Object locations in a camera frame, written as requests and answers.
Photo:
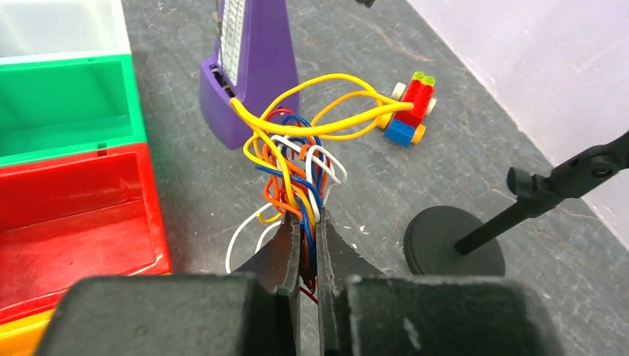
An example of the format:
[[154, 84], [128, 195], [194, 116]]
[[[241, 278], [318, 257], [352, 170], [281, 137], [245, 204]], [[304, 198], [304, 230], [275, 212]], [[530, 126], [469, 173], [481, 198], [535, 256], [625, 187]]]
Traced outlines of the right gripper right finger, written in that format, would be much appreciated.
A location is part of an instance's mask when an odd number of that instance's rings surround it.
[[384, 273], [344, 240], [326, 209], [320, 214], [316, 235], [320, 353], [351, 355], [351, 311], [345, 282], [352, 275], [369, 277]]

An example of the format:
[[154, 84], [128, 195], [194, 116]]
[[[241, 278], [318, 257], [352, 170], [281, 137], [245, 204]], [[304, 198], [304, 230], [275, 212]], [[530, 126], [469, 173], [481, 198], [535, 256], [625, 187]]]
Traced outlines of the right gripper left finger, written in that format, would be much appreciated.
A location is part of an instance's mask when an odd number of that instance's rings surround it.
[[247, 296], [244, 355], [300, 353], [300, 226], [289, 214], [275, 235], [238, 269], [255, 276]]

